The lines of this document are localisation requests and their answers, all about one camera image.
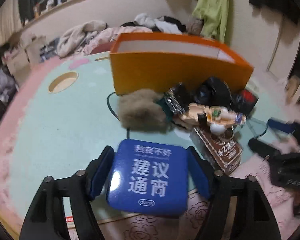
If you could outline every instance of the metal screw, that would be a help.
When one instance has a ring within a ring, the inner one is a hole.
[[[221,176],[223,176],[223,171],[217,170],[217,171],[214,172],[214,174],[215,174],[216,176],[218,176],[218,177],[221,177]]]
[[[52,176],[47,176],[47,177],[44,178],[43,181],[44,181],[44,182],[50,182],[52,179],[53,179]]]
[[[251,182],[254,182],[254,181],[256,181],[257,179],[256,179],[255,176],[249,175],[249,176],[248,176],[248,180],[251,181]]]
[[[84,175],[85,173],[86,173],[85,170],[78,170],[75,174],[80,177],[80,176]]]

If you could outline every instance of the brown box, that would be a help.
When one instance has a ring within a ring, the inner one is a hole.
[[[210,131],[203,128],[192,129],[190,138],[215,170],[230,175],[240,165],[243,149],[235,139],[220,145],[211,139]]]

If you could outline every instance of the cardboard box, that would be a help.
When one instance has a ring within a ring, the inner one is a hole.
[[[190,138],[215,170],[230,175],[240,165],[243,149],[236,140],[231,139],[220,145],[211,139],[209,130],[197,127],[192,129]]]
[[[182,82],[191,91],[209,77],[232,92],[245,88],[253,67],[225,44],[169,33],[122,33],[110,51],[115,92],[142,88],[163,93]]]

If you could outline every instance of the durex logo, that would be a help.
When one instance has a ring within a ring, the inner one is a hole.
[[[150,199],[139,199],[138,203],[140,206],[147,206],[147,207],[153,207],[155,202]]]

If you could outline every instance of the brown fluffy object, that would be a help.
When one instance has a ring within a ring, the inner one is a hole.
[[[166,114],[155,101],[162,98],[150,89],[140,89],[122,96],[118,103],[118,117],[122,127],[133,130],[163,130]]]

